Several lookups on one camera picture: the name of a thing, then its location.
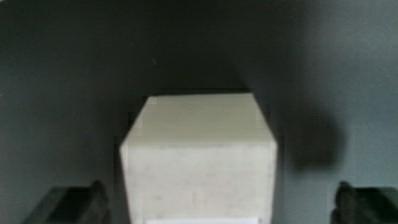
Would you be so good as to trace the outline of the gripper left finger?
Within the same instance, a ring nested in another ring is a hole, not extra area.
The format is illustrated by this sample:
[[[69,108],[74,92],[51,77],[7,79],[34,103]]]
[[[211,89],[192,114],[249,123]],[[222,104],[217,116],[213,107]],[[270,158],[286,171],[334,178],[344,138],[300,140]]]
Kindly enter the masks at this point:
[[[105,186],[53,187],[21,224],[110,224]]]

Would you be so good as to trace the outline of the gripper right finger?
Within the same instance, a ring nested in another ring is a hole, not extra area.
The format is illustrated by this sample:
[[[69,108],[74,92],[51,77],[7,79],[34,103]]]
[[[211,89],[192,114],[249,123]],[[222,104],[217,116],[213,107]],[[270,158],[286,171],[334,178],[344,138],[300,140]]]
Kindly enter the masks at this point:
[[[398,189],[339,183],[330,224],[398,224]]]

